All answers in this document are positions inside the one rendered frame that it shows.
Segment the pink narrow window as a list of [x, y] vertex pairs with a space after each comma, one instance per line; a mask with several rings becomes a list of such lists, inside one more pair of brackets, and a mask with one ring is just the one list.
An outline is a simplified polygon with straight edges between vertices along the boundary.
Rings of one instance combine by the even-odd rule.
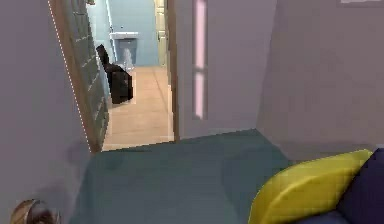
[[206, 11], [206, 0], [194, 0], [195, 115], [199, 119], [205, 116]]

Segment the cream panelled door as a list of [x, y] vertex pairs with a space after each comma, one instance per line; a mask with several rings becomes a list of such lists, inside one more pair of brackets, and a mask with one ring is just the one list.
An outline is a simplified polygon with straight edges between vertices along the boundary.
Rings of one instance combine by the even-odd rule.
[[165, 0], [154, 0], [159, 64], [167, 64]]

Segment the grey panelled room door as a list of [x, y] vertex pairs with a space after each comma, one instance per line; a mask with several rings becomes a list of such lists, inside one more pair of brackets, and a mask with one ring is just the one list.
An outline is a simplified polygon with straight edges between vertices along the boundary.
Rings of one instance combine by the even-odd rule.
[[80, 66], [83, 89], [87, 95], [87, 105], [96, 136], [96, 144], [103, 146], [108, 125], [107, 96], [98, 65], [97, 53], [92, 37], [86, 8], [87, 0], [64, 0], [66, 15], [71, 30], [74, 58]]

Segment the yellow cushion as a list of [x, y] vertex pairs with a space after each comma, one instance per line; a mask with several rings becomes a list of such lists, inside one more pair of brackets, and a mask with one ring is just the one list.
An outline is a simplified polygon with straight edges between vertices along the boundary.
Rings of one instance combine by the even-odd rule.
[[372, 154], [361, 149], [297, 163], [278, 172], [257, 192], [248, 224], [293, 224], [333, 210]]

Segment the brown round object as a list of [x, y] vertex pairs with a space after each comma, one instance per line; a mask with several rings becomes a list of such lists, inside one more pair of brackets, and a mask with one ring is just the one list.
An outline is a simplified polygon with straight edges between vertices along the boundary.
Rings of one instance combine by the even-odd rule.
[[28, 199], [13, 210], [9, 224], [61, 224], [61, 215], [42, 200]]

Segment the white sink with grey pedestal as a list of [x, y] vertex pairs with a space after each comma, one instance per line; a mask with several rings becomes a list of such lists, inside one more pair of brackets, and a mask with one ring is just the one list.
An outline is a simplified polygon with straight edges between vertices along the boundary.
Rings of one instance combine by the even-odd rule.
[[115, 61], [124, 70], [134, 69], [136, 64], [138, 32], [112, 32], [109, 34], [114, 47]]

